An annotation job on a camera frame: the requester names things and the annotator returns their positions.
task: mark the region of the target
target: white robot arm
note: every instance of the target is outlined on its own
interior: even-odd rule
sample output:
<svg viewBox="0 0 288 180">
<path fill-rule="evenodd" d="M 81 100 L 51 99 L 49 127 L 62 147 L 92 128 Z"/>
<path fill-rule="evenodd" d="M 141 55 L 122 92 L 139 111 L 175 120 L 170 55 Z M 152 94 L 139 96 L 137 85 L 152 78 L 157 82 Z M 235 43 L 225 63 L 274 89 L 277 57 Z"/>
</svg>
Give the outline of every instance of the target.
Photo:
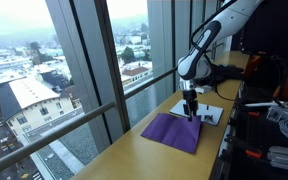
<svg viewBox="0 0 288 180">
<path fill-rule="evenodd" d="M 206 49 L 213 42 L 237 33 L 247 22 L 263 0 L 225 0 L 223 6 L 211 18 L 206 20 L 192 35 L 192 49 L 178 61 L 178 74 L 181 77 L 180 87 L 183 90 L 184 112 L 191 120 L 196 115 L 197 101 L 194 79 L 202 79 L 211 74 L 211 64 L 204 56 Z M 206 27 L 196 42 L 195 34 Z"/>
</svg>

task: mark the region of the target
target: table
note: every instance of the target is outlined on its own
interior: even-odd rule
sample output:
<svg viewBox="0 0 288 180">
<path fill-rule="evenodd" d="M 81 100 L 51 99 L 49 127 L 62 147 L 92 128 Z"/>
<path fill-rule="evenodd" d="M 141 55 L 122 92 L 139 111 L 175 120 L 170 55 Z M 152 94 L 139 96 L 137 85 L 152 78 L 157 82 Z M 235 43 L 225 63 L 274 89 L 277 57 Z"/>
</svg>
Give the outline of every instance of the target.
<svg viewBox="0 0 288 180">
<path fill-rule="evenodd" d="M 227 52 L 215 63 L 245 68 L 247 61 L 247 55 Z M 218 91 L 222 96 L 234 99 L 240 83 L 228 80 L 219 85 Z M 221 99 L 213 91 L 198 94 L 198 102 L 222 107 L 224 111 L 217 126 L 204 124 L 195 154 L 140 136 L 158 113 L 169 113 L 180 99 L 181 91 L 175 92 L 72 179 L 208 179 L 234 102 Z"/>
</svg>

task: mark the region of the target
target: purple towel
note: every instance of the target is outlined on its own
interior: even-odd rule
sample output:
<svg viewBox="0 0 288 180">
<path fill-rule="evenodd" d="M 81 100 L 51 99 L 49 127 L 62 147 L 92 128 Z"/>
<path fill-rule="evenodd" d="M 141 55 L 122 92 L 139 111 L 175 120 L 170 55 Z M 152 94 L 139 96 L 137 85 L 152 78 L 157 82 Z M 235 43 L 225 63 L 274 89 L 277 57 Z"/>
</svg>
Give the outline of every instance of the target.
<svg viewBox="0 0 288 180">
<path fill-rule="evenodd" d="M 189 122 L 187 118 L 159 113 L 141 136 L 194 154 L 201 127 L 200 116 L 194 116 Z"/>
</svg>

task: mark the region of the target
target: city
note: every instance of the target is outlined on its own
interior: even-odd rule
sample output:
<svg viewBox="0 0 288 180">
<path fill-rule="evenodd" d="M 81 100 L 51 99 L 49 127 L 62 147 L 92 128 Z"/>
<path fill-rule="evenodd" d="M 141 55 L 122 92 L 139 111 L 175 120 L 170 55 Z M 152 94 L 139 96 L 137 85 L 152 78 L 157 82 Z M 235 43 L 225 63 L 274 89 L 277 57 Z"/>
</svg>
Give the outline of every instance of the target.
<svg viewBox="0 0 288 180">
<path fill-rule="evenodd" d="M 152 79 L 147 20 L 138 20 L 124 32 L 113 29 L 113 35 L 124 91 Z M 0 158 L 84 114 L 69 59 L 56 34 L 51 33 L 48 41 L 32 36 L 26 42 L 9 42 L 0 43 Z M 137 98 L 152 104 L 129 114 L 132 126 L 154 108 L 155 102 L 145 96 L 128 100 L 132 108 Z M 89 136 L 85 124 L 2 171 L 0 179 L 69 179 L 98 155 Z"/>
</svg>

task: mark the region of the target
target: equipment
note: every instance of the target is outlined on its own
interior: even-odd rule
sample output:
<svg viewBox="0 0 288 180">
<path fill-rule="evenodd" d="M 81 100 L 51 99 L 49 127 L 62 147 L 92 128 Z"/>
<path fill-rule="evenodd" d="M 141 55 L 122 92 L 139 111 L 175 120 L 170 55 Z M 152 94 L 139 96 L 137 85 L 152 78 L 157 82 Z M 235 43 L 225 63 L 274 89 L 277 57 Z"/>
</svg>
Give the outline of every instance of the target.
<svg viewBox="0 0 288 180">
<path fill-rule="evenodd" d="M 194 80 L 210 76 L 215 66 L 206 56 L 206 49 L 212 42 L 237 33 L 262 1 L 226 0 L 223 6 L 192 34 L 192 49 L 187 56 L 180 58 L 178 61 L 180 88 L 186 101 L 183 108 L 189 120 L 191 120 L 192 115 L 195 115 L 198 107 L 195 100 L 196 95 L 193 95 L 196 94 Z M 197 41 L 194 42 L 194 36 L 204 26 L 206 28 Z"/>
</svg>

